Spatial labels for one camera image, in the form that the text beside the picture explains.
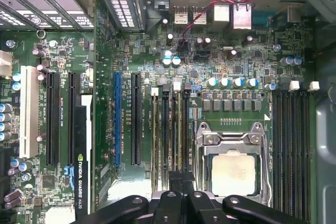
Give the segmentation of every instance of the green circuit board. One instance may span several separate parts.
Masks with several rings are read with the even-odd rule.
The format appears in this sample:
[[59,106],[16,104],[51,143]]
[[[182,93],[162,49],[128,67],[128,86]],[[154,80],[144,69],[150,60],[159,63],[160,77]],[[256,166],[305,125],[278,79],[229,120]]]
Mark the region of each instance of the green circuit board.
[[[87,56],[93,51],[84,48],[84,42],[93,42],[92,33],[47,33],[45,39],[40,40],[35,32],[6,32],[2,34],[1,49],[13,53],[13,72],[20,73],[21,66],[37,66],[40,59],[32,55],[31,51],[40,44],[50,60],[50,69],[60,73],[60,125],[59,125],[59,163],[53,166],[46,165],[46,142],[39,143],[39,154],[30,158],[33,167],[28,171],[32,178],[23,182],[20,175],[13,176],[11,188],[20,189],[23,192],[22,204],[16,207],[18,212],[17,223],[45,223],[55,218],[51,208],[61,207],[64,212],[73,209],[74,191],[70,186],[70,177],[64,175],[64,167],[68,165],[68,72],[81,73],[81,93],[89,93],[89,77],[86,71],[89,65],[86,63]],[[14,49],[8,49],[5,45],[7,40],[16,43]],[[48,48],[48,42],[55,40],[58,47]],[[13,103],[12,98],[19,97],[20,91],[12,89],[12,81],[1,80],[1,103],[12,104],[12,139],[1,142],[0,145],[10,147],[12,158],[18,156],[18,135],[20,107]],[[39,85],[39,134],[46,132],[46,87],[43,82]]]

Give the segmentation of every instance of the capacitor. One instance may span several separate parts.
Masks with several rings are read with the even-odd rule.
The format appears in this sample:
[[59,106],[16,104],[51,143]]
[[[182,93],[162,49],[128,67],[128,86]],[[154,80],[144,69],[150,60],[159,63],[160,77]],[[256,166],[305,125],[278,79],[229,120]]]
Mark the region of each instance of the capacitor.
[[248,79],[248,80],[247,80],[246,85],[247,85],[249,88],[254,88],[255,86],[258,86],[258,81],[257,81],[256,78],[251,78],[251,79]]
[[18,168],[21,172],[25,172],[27,170],[30,170],[32,166],[33,166],[32,161],[27,160],[26,162],[23,162],[22,164],[20,164]]
[[168,26],[168,19],[164,18],[164,19],[162,20],[161,27],[162,27],[162,28],[167,28],[167,26]]
[[178,67],[181,64],[181,59],[179,56],[175,56],[172,60],[172,64],[174,67]]
[[244,84],[244,81],[241,78],[236,78],[232,81],[232,85],[235,88],[239,88]]
[[19,82],[13,82],[12,89],[14,91],[19,91],[21,89],[21,83],[19,83]]
[[32,54],[39,58],[44,58],[46,56],[46,53],[44,51],[38,50],[37,48],[33,49]]
[[11,127],[11,123],[0,123],[0,132],[9,131]]
[[12,134],[9,131],[0,132],[0,141],[11,139]]
[[277,88],[278,88],[277,85],[274,84],[274,83],[265,85],[265,89],[268,90],[268,91],[273,91],[273,90],[276,90]]
[[40,74],[37,76],[37,80],[38,80],[38,81],[44,81],[44,79],[45,79],[45,76],[44,76],[44,74],[42,74],[42,73],[40,73]]
[[237,55],[237,51],[235,49],[233,49],[233,50],[228,52],[227,59],[231,60],[231,59],[235,58],[236,55]]
[[21,74],[20,73],[14,73],[12,76],[13,81],[21,81]]
[[48,68],[44,67],[41,64],[37,65],[36,69],[37,69],[37,71],[42,72],[42,73],[49,73],[50,72],[50,70]]
[[295,56],[293,59],[292,66],[299,66],[302,64],[302,58],[300,56]]
[[15,175],[15,174],[20,173],[20,170],[17,169],[17,168],[11,168],[11,169],[8,170],[7,173],[8,173],[9,176],[13,176],[13,175]]
[[251,35],[247,36],[243,42],[242,42],[242,46],[247,46],[248,44],[250,44],[253,41],[253,37]]
[[18,197],[11,202],[7,202],[5,204],[5,208],[6,209],[12,209],[13,207],[16,207],[16,206],[20,205],[21,201],[22,201],[22,199],[20,197]]
[[17,197],[20,197],[21,195],[22,195],[21,190],[15,189],[13,192],[11,192],[10,194],[6,195],[4,197],[4,200],[5,200],[5,202],[10,202],[10,201],[16,199]]
[[0,103],[0,113],[10,112],[13,110],[13,107],[9,103]]
[[293,59],[293,57],[290,57],[290,56],[287,56],[287,57],[282,58],[280,60],[281,65],[283,65],[284,67],[288,66],[288,65],[292,65],[293,62],[294,62],[294,59]]
[[281,51],[281,45],[280,44],[275,44],[273,45],[273,50],[275,52],[280,52]]
[[211,39],[210,39],[210,38],[205,38],[205,39],[203,40],[203,47],[207,47],[207,46],[209,46],[210,43],[211,43]]
[[55,41],[55,40],[49,41],[49,47],[50,48],[56,48],[57,45],[58,45],[57,41]]
[[21,179],[24,182],[30,181],[31,180],[31,174],[30,173],[24,173],[21,175]]
[[222,78],[221,81],[219,82],[219,85],[223,88],[227,87],[229,85],[229,79]]
[[12,119],[12,114],[10,113],[0,113],[0,122],[8,122]]
[[172,43],[173,43],[173,39],[174,39],[174,36],[172,34],[167,34],[167,39],[166,39],[166,42],[167,42],[167,45],[168,46],[171,46]]
[[206,84],[208,85],[208,87],[212,88],[212,87],[216,86],[217,80],[216,80],[215,77],[211,77],[206,81]]
[[10,166],[11,166],[12,168],[18,168],[19,165],[22,164],[24,161],[25,161],[24,158],[20,158],[20,157],[15,158],[15,159],[13,159],[13,160],[10,162]]
[[42,142],[43,141],[43,137],[42,136],[37,136],[36,137],[36,141],[37,142]]
[[169,67],[172,63],[172,52],[167,50],[164,52],[164,58],[162,60],[162,63],[165,67]]
[[203,39],[198,37],[195,42],[195,47],[200,47],[203,44]]
[[14,48],[15,46],[16,46],[16,43],[15,43],[15,41],[13,41],[12,39],[9,39],[9,40],[6,41],[6,47],[12,49],[12,48]]

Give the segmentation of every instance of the blue capacitor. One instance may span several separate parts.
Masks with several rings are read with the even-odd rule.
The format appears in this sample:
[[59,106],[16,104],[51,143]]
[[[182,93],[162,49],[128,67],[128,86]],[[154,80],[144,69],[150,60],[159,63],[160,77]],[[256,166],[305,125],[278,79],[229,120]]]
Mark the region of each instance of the blue capacitor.
[[295,56],[293,60],[293,66],[299,66],[302,64],[302,58],[300,56]]

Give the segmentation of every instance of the pcie slot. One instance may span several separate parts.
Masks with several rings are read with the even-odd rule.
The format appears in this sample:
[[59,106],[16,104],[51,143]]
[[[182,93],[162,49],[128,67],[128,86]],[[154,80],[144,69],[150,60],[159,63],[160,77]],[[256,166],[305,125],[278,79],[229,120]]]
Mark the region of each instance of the pcie slot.
[[132,83],[132,129],[131,129],[131,164],[140,165],[141,163],[141,74],[131,74]]
[[152,88],[152,191],[159,181],[159,89]]
[[38,71],[31,66],[21,66],[20,90],[20,148],[19,156],[34,157],[38,154]]
[[164,84],[162,87],[162,148],[163,148],[163,186],[168,186],[169,170],[169,87]]
[[59,161],[59,74],[47,73],[47,132],[46,132],[46,162],[56,165]]
[[74,164],[74,149],[75,149],[75,107],[76,98],[79,93],[79,75],[77,73],[69,73],[69,130],[68,130],[68,164]]
[[189,170],[189,98],[190,98],[191,85],[186,82],[183,90],[183,101],[182,101],[182,171],[187,172]]
[[121,74],[114,73],[114,95],[115,95],[115,113],[114,113],[114,133],[115,133],[115,156],[114,165],[119,167],[121,161]]

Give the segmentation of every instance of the motherboard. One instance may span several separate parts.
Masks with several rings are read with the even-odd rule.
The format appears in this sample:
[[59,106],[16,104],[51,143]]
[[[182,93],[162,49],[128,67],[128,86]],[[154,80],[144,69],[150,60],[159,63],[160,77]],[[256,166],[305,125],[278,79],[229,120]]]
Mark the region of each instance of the motherboard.
[[218,200],[313,219],[308,20],[185,36],[168,19],[146,34],[116,34],[108,20],[97,2],[94,33],[2,34],[13,57],[0,81],[4,213],[71,223],[128,195],[150,199],[180,171]]

